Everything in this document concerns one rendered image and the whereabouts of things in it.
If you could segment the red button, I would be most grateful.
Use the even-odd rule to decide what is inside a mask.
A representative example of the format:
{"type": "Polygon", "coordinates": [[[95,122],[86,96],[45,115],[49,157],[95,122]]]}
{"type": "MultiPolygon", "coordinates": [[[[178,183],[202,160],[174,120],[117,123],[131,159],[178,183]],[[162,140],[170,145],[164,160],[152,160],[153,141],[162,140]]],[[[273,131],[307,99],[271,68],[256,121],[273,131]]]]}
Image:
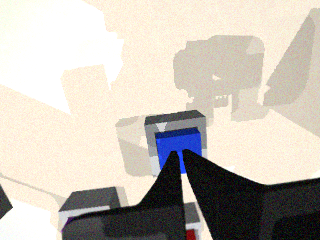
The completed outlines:
{"type": "Polygon", "coordinates": [[[201,222],[195,201],[184,203],[187,240],[202,240],[201,222]]]}

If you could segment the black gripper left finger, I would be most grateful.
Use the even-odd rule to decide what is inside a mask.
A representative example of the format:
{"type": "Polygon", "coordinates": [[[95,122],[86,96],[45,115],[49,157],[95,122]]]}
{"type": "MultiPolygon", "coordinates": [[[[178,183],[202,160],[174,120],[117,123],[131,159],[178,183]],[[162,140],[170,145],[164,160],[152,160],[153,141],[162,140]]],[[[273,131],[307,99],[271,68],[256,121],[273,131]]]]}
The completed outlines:
{"type": "Polygon", "coordinates": [[[187,240],[177,151],[137,204],[79,214],[64,226],[62,240],[187,240]]]}

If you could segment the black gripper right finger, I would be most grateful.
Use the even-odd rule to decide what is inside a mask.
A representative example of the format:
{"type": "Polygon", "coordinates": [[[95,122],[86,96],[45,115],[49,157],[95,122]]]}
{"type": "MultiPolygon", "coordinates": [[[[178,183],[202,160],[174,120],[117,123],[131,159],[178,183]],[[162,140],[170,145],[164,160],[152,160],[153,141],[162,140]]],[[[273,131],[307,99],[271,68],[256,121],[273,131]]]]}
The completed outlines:
{"type": "Polygon", "coordinates": [[[182,156],[212,240],[272,240],[280,218],[320,211],[320,177],[267,185],[189,149],[182,156]]]}

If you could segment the blue button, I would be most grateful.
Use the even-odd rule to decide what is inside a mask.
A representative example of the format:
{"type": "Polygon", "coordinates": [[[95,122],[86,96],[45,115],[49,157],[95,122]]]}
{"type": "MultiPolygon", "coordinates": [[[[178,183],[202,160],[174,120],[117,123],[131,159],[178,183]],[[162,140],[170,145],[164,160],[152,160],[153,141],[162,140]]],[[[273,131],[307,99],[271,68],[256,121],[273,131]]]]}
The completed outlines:
{"type": "Polygon", "coordinates": [[[177,151],[186,174],[182,150],[208,159],[206,116],[198,110],[147,116],[144,129],[153,178],[158,177],[171,151],[177,151]]]}

